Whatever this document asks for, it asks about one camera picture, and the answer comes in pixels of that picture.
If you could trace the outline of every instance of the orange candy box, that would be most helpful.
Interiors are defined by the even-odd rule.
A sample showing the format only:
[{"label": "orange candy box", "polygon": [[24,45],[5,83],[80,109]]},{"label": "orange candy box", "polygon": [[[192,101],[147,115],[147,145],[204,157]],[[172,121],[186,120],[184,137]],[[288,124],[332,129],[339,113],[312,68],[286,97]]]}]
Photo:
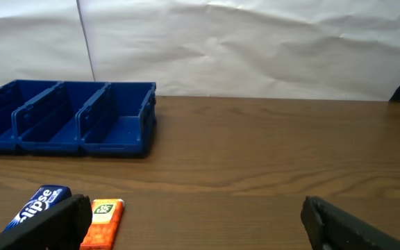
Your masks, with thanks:
[{"label": "orange candy box", "polygon": [[123,210],[124,201],[121,199],[95,199],[92,202],[92,224],[80,250],[111,250]]}]

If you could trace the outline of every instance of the wooden table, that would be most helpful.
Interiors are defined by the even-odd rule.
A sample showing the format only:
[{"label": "wooden table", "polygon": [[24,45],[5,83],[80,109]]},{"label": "wooden table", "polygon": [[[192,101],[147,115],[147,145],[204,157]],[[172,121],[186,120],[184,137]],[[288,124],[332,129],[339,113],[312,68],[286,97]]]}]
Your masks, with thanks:
[{"label": "wooden table", "polygon": [[0,231],[45,183],[122,198],[115,249],[310,249],[318,195],[400,239],[400,105],[159,97],[145,159],[0,156]]}]

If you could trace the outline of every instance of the blue plastic storage bin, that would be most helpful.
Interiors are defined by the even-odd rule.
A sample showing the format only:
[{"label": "blue plastic storage bin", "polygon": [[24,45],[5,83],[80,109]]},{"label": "blue plastic storage bin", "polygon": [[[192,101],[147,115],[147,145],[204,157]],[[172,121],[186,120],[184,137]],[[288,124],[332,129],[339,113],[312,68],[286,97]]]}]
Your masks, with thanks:
[{"label": "blue plastic storage bin", "polygon": [[81,146],[90,153],[145,154],[155,118],[155,83],[106,85],[78,114]]},{"label": "blue plastic storage bin", "polygon": [[77,152],[77,115],[92,95],[108,83],[59,82],[12,114],[14,135],[33,152]]},{"label": "blue plastic storage bin", "polygon": [[12,130],[12,112],[56,83],[57,81],[15,80],[0,87],[0,151],[16,149],[17,143]]}]

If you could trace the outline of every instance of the white paper backdrop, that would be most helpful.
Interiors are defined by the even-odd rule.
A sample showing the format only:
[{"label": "white paper backdrop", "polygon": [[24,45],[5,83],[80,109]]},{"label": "white paper backdrop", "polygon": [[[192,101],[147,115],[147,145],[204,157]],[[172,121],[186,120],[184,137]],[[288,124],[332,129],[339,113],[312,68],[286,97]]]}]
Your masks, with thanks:
[{"label": "white paper backdrop", "polygon": [[0,0],[0,86],[16,78],[93,81],[75,0]]},{"label": "white paper backdrop", "polygon": [[[13,2],[19,14],[1,20],[0,85],[92,77],[76,2],[45,2],[30,6],[35,18]],[[97,81],[156,81],[167,95],[384,101],[400,84],[400,1],[79,3]]]}]

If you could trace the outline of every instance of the white backdrop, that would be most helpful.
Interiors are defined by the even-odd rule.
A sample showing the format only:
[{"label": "white backdrop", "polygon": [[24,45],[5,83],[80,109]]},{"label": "white backdrop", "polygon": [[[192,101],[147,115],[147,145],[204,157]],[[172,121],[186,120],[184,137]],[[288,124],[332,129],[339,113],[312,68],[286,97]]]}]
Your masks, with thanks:
[{"label": "white backdrop", "polygon": [[400,84],[400,1],[80,0],[83,27],[75,1],[24,2],[0,0],[0,85],[93,79],[87,49],[95,80],[166,95],[388,100]]}]

